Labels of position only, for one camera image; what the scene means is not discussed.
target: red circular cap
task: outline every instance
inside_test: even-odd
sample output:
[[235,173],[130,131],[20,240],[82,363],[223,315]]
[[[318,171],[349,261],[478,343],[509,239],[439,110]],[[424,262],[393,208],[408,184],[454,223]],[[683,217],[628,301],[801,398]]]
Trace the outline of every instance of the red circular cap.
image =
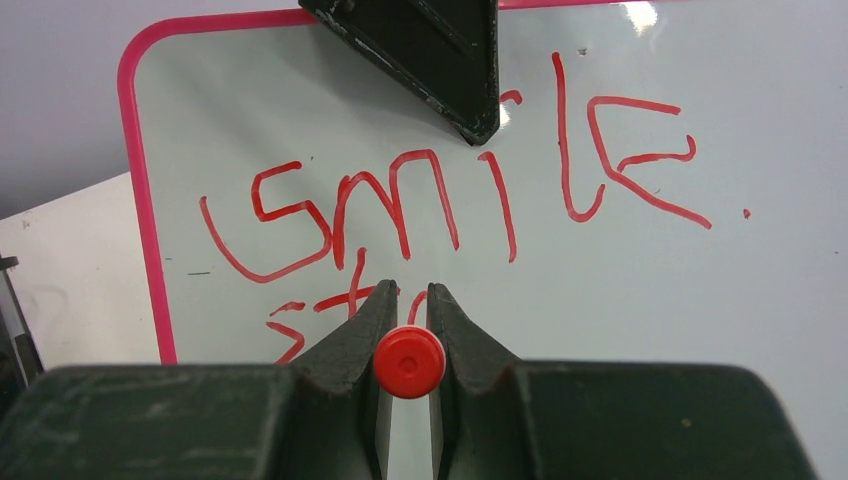
[[445,350],[430,330],[405,325],[392,329],[374,352],[380,385],[398,398],[427,395],[445,374]]

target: red whiteboard border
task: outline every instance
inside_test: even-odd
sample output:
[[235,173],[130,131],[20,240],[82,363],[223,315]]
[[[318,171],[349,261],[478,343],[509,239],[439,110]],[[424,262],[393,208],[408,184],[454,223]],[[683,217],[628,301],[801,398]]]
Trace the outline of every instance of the red whiteboard border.
[[[501,10],[539,8],[553,6],[592,5],[616,3],[611,0],[500,0]],[[156,218],[150,194],[150,179],[144,157],[138,105],[135,98],[135,73],[145,52],[156,42],[173,36],[190,33],[246,30],[253,28],[293,27],[316,23],[305,10],[280,10],[224,15],[207,15],[163,20],[142,30],[124,50],[118,65],[118,102],[124,125],[130,176],[135,196],[138,225],[141,233],[141,248],[147,271],[147,283],[153,307],[153,324],[159,343],[159,359],[163,364],[177,363],[171,313],[168,309],[168,294],[165,290],[165,274],[156,233]]]

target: whiteboard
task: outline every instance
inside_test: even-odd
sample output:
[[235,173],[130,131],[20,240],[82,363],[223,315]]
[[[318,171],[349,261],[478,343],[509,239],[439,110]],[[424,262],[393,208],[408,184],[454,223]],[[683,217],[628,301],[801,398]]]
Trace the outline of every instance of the whiteboard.
[[[285,361],[348,317],[352,285],[396,279],[403,320],[438,281],[521,357],[749,368],[839,477],[844,18],[503,11],[482,148],[303,12],[151,27],[119,84],[163,361]],[[429,471],[426,403],[398,403],[391,458]]]

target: red handwriting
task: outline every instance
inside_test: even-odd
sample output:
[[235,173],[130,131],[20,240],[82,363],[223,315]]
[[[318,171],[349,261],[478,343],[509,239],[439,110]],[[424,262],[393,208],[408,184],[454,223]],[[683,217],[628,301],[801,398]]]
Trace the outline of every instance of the red handwriting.
[[[598,188],[595,191],[594,199],[592,200],[588,208],[586,208],[585,210],[580,211],[575,207],[571,189],[571,167],[573,159],[571,158],[569,152],[568,125],[566,123],[568,112],[566,72],[565,67],[563,66],[562,59],[558,52],[554,52],[551,55],[551,61],[554,70],[553,82],[556,87],[556,132],[558,140],[560,187],[562,189],[563,202],[565,204],[565,210],[568,217],[574,222],[584,223],[591,220],[599,212],[601,205],[603,204],[604,193],[606,191],[607,186],[605,183],[601,183],[600,185],[598,185]],[[524,102],[524,98],[518,90],[508,90],[500,95],[500,102],[502,104],[506,102],[513,102],[515,105],[520,106]],[[664,160],[673,160],[684,163],[690,162],[695,158],[697,153],[695,139],[691,135],[686,135],[686,143],[688,146],[688,150],[684,153],[641,153],[625,157],[620,160],[615,167],[613,167],[612,162],[610,161],[609,155],[607,153],[606,145],[604,144],[604,138],[601,133],[600,123],[598,121],[598,107],[601,106],[614,106],[620,108],[638,109],[645,110],[651,113],[659,113],[672,116],[679,115],[681,113],[681,109],[674,105],[652,102],[648,100],[600,95],[592,97],[588,100],[586,104],[586,117],[592,141],[601,164],[601,168],[603,169],[604,174],[610,181],[628,189],[629,191],[636,194],[636,196],[641,198],[643,201],[645,201],[647,204],[661,211],[671,213],[673,215],[697,223],[698,225],[701,225],[706,229],[711,228],[712,224],[704,216],[692,210],[684,208],[680,205],[671,203],[667,200],[660,199],[656,196],[656,194],[649,193],[644,187],[636,183],[624,173],[625,170],[628,168],[653,162],[660,162]],[[518,256],[518,246],[516,241],[515,226],[513,224],[512,211],[510,208],[509,195],[507,193],[506,182],[504,180],[504,175],[501,170],[498,157],[493,151],[485,151],[479,154],[477,159],[481,162],[486,163],[489,172],[492,175],[492,181],[494,183],[495,190],[497,191],[498,199],[500,202],[501,214],[504,219],[504,227],[506,230],[506,241],[509,247],[509,255],[507,261],[508,263],[513,263]],[[426,162],[426,164],[430,167],[430,172],[433,175],[433,180],[435,183],[436,193],[439,198],[439,203],[441,205],[442,212],[444,213],[445,225],[447,227],[451,246],[454,250],[459,250],[459,232],[457,229],[456,221],[454,219],[450,197],[447,191],[447,187],[445,185],[445,179],[441,168],[441,161],[436,155],[436,153],[430,149],[411,150],[398,155],[397,158],[395,158],[394,161],[391,162],[388,168],[388,191],[371,172],[361,171],[352,176],[342,176],[342,178],[339,180],[338,190],[336,192],[336,204],[333,211],[332,227],[326,221],[322,213],[318,210],[318,208],[311,200],[303,200],[301,202],[270,211],[266,210],[263,204],[261,196],[261,186],[263,182],[273,177],[301,170],[303,168],[303,164],[301,162],[292,161],[257,174],[254,177],[253,183],[250,188],[250,198],[253,206],[253,213],[257,220],[259,220],[259,222],[272,222],[276,220],[281,220],[283,217],[288,215],[306,212],[312,218],[313,222],[315,223],[315,226],[321,232],[323,237],[323,243],[315,253],[308,255],[300,260],[297,260],[283,268],[274,270],[270,273],[258,273],[256,271],[253,271],[246,267],[236,258],[236,256],[229,249],[229,247],[227,247],[226,242],[222,239],[221,234],[219,233],[218,228],[216,227],[216,224],[213,221],[212,216],[209,212],[208,199],[205,196],[200,198],[200,211],[215,246],[224,256],[227,262],[248,280],[256,283],[268,283],[280,279],[291,273],[294,273],[295,271],[298,271],[312,263],[323,259],[331,251],[335,267],[338,270],[344,269],[346,252],[346,209],[348,202],[350,201],[350,196],[352,195],[356,187],[360,184],[365,184],[370,187],[371,191],[374,192],[392,222],[394,230],[397,234],[398,246],[401,257],[403,257],[405,260],[409,260],[412,257],[412,251],[410,248],[409,236],[407,232],[406,221],[404,218],[403,205],[401,203],[400,189],[398,187],[398,174],[400,173],[400,170],[404,165],[416,161]],[[743,210],[743,215],[747,219],[750,216],[750,212],[745,209]],[[374,290],[373,285],[367,287],[360,286],[360,281],[362,279],[362,274],[366,264],[366,253],[367,252],[364,247],[358,248],[356,251],[356,265],[354,266],[354,269],[352,271],[348,291],[339,295],[330,296],[328,298],[316,302],[312,306],[312,310],[314,312],[323,312],[333,307],[347,305],[348,318],[353,317],[358,308],[358,301],[363,298],[366,298]],[[418,311],[421,307],[421,304],[426,299],[426,291],[421,291],[415,296],[409,308],[407,324],[415,324],[415,320],[418,315]],[[304,310],[305,308],[306,304],[304,302],[289,301],[274,310],[273,312],[271,312],[270,316],[273,317],[283,312],[298,312]],[[286,353],[277,360],[277,363],[288,362],[289,360],[294,358],[294,356],[297,355],[303,348],[305,340],[301,333],[277,322],[267,322],[266,325],[272,330],[286,335],[287,337],[295,341],[294,345],[289,348],[289,350],[287,350]]]

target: red marker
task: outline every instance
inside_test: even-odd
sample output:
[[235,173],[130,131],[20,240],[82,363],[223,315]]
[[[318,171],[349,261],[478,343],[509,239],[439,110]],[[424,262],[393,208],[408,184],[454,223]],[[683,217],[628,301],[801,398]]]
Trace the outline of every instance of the red marker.
[[445,349],[429,330],[414,325],[392,329],[374,352],[374,373],[387,392],[419,398],[439,386],[445,374]]

